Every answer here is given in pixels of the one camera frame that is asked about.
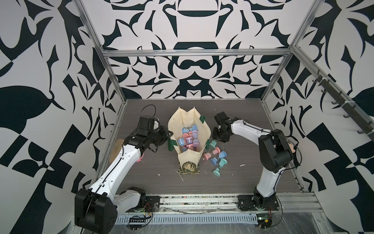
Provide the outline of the teal hourglass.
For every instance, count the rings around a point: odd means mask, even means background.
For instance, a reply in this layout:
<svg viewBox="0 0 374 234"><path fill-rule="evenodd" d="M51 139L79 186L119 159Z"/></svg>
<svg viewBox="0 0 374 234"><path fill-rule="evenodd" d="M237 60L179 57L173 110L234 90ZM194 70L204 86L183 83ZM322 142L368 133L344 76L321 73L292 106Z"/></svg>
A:
<svg viewBox="0 0 374 234"><path fill-rule="evenodd" d="M215 176L217 176L217 177L220 177L220 176L221 176L220 168L219 168L219 167L215 168L215 169L213 170L212 173L213 173Z"/></svg>
<svg viewBox="0 0 374 234"><path fill-rule="evenodd" d="M220 159L219 166L224 167L225 165L227 165L227 163L228 161L226 159Z"/></svg>

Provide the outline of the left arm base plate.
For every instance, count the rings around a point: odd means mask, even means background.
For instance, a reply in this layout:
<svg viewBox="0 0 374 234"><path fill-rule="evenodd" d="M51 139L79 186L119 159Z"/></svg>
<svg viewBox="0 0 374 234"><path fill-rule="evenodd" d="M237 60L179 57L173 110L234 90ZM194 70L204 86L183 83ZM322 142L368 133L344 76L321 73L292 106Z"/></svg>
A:
<svg viewBox="0 0 374 234"><path fill-rule="evenodd" d="M145 196L140 200L140 207L147 212L156 212L160 207L160 196Z"/></svg>

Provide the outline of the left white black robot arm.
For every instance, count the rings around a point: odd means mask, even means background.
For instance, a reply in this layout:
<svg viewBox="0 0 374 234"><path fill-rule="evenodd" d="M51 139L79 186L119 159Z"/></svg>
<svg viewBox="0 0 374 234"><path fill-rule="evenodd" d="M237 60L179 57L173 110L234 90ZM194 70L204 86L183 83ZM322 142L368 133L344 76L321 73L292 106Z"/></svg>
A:
<svg viewBox="0 0 374 234"><path fill-rule="evenodd" d="M75 225L96 234L108 234L117 218L133 208L145 206L143 189L130 187L116 193L132 166L151 145L159 147L173 136L158 118L140 117L137 127L124 139L113 163L89 189L80 189L75 196Z"/></svg>

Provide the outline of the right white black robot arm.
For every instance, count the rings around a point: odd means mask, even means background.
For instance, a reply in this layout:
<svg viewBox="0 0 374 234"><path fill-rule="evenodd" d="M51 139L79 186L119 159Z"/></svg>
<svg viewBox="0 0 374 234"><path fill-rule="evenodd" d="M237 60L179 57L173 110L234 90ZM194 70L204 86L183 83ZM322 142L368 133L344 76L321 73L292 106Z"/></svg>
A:
<svg viewBox="0 0 374 234"><path fill-rule="evenodd" d="M260 161L263 166L259 183L253 195L238 196L238 208L242 211L276 210L279 202L276 187L281 175L294 159L290 143L279 129L268 130L239 118L229 118L221 112L214 116L218 126L212 137L220 142L228 142L232 135L242 136L259 146Z"/></svg>

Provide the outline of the blue hourglass back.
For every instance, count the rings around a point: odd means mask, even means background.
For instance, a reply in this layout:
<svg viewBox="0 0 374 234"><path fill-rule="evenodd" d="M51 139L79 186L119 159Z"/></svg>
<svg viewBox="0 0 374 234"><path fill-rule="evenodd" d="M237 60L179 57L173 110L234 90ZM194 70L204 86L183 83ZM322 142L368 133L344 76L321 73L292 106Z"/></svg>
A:
<svg viewBox="0 0 374 234"><path fill-rule="evenodd" d="M189 128L182 128L182 133L185 134L185 133L189 133L190 129Z"/></svg>

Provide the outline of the teal hourglass front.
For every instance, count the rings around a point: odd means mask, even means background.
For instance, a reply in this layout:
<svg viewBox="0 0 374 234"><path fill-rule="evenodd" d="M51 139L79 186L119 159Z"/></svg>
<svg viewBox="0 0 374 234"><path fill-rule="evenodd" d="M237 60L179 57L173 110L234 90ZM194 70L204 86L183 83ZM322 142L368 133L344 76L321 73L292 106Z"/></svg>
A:
<svg viewBox="0 0 374 234"><path fill-rule="evenodd" d="M213 170L212 173L213 173L215 176L217 176L217 177L220 177L220 176L221 176L220 168L219 168L219 167L215 168L215 169Z"/></svg>

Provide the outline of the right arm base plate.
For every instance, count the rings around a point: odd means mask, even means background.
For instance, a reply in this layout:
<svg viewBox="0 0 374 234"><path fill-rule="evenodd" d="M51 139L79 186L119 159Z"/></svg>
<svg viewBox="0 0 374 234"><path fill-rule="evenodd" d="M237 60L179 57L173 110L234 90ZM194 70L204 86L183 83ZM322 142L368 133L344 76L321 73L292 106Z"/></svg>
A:
<svg viewBox="0 0 374 234"><path fill-rule="evenodd" d="M241 211L277 211L280 203L275 195L264 198L260 194L238 195L238 208Z"/></svg>

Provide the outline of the cream canvas tote bag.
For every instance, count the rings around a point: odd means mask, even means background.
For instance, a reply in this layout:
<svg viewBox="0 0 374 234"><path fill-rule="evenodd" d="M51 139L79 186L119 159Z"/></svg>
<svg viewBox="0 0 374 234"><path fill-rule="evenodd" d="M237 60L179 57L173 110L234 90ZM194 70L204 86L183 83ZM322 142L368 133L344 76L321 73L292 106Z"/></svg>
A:
<svg viewBox="0 0 374 234"><path fill-rule="evenodd" d="M211 137L206 118L196 108L186 111L179 107L168 121L168 130L173 133L168 140L168 149L177 153L177 172L198 175L200 160Z"/></svg>

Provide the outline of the light blue hourglass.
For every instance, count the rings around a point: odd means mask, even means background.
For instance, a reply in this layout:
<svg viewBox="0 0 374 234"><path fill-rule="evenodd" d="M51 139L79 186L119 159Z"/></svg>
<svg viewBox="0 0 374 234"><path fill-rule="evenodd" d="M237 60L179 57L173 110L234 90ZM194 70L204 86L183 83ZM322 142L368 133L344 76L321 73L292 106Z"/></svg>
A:
<svg viewBox="0 0 374 234"><path fill-rule="evenodd" d="M177 143L180 145L180 146L185 146L186 145L186 140L184 138L180 138L177 140Z"/></svg>

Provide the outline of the purple hourglass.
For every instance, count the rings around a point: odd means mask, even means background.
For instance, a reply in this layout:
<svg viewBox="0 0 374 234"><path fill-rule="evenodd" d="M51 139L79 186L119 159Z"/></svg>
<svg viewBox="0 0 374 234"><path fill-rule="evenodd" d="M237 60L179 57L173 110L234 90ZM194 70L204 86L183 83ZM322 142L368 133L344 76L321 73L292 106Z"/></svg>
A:
<svg viewBox="0 0 374 234"><path fill-rule="evenodd" d="M199 141L199 139L194 138L194 139L193 139L193 143L192 143L192 145L193 145L193 147L195 147L195 148L199 147L199 146L200 146L200 141Z"/></svg>
<svg viewBox="0 0 374 234"><path fill-rule="evenodd" d="M190 144L193 144L194 138L188 137L188 138L185 138L185 140L186 140L186 145L190 145Z"/></svg>

